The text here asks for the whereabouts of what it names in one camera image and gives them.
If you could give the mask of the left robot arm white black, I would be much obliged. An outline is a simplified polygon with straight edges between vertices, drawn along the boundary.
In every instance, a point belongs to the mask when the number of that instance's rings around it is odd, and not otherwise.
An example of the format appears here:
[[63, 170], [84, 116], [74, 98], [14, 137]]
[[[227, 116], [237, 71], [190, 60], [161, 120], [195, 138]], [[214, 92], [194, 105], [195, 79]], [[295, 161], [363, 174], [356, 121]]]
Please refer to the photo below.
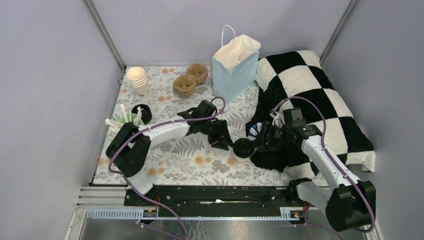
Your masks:
[[226, 120], [217, 117], [223, 112], [208, 100], [197, 107], [179, 112], [174, 118], [157, 124], [136, 126], [125, 123], [107, 147], [105, 154], [110, 165], [118, 168], [127, 184], [136, 192], [144, 206], [155, 200], [153, 183], [143, 170], [150, 148], [171, 139], [202, 133], [211, 147], [229, 150], [234, 146]]

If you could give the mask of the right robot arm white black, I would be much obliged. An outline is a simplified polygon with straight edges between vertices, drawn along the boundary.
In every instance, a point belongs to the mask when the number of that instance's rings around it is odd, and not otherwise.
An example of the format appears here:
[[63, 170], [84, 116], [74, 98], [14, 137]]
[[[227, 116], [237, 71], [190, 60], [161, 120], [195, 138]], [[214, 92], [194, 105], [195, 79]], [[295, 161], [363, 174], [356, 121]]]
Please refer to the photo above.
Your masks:
[[333, 153], [324, 141], [324, 133], [314, 124], [307, 125], [301, 109], [283, 111], [283, 122], [263, 121], [254, 124], [247, 135], [248, 149], [276, 152], [284, 144], [297, 146], [318, 168], [329, 189], [317, 186], [308, 178], [291, 182], [287, 201], [293, 206], [307, 202], [320, 209], [337, 232], [375, 225], [376, 188], [361, 181]]

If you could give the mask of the black cup lid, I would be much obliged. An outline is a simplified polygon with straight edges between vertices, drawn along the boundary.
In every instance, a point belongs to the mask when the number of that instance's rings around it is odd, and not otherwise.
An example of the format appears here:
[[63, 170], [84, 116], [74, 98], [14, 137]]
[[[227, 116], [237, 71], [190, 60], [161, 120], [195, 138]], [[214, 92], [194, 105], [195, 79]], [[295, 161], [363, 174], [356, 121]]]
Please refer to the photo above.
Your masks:
[[233, 152], [239, 157], [252, 156], [255, 152], [254, 149], [248, 149], [248, 138], [240, 138], [234, 142]]

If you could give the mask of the white paper cup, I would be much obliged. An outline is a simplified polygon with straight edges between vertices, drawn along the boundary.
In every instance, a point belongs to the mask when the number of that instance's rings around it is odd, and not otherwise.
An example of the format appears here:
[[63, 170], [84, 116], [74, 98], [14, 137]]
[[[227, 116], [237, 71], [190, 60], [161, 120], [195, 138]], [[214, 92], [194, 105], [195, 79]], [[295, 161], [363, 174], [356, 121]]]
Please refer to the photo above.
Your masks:
[[234, 158], [238, 163], [246, 163], [246, 162], [250, 161], [250, 157], [251, 157], [251, 155], [248, 155], [248, 156], [234, 155]]

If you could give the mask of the stack of black lids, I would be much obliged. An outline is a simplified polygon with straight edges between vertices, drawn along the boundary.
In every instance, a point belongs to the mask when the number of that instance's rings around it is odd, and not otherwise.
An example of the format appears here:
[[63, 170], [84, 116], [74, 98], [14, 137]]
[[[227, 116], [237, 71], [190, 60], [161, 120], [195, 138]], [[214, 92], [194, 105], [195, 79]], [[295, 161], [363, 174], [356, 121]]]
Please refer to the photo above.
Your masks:
[[133, 114], [137, 114], [138, 113], [138, 108], [141, 109], [141, 121], [144, 124], [148, 124], [152, 120], [152, 118], [153, 118], [153, 114], [151, 112], [150, 107], [148, 105], [146, 105], [146, 104], [138, 104], [138, 105], [135, 105], [132, 108], [131, 112]]

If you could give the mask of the stack of white paper cups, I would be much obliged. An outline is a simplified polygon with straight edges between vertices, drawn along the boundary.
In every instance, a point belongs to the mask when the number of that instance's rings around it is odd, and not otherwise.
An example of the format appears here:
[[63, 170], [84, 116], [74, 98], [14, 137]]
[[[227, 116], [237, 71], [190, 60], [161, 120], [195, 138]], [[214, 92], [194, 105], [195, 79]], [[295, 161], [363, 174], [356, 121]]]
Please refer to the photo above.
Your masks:
[[147, 81], [146, 72], [142, 67], [131, 67], [126, 72], [126, 77], [134, 90], [142, 97], [150, 96], [150, 87]]

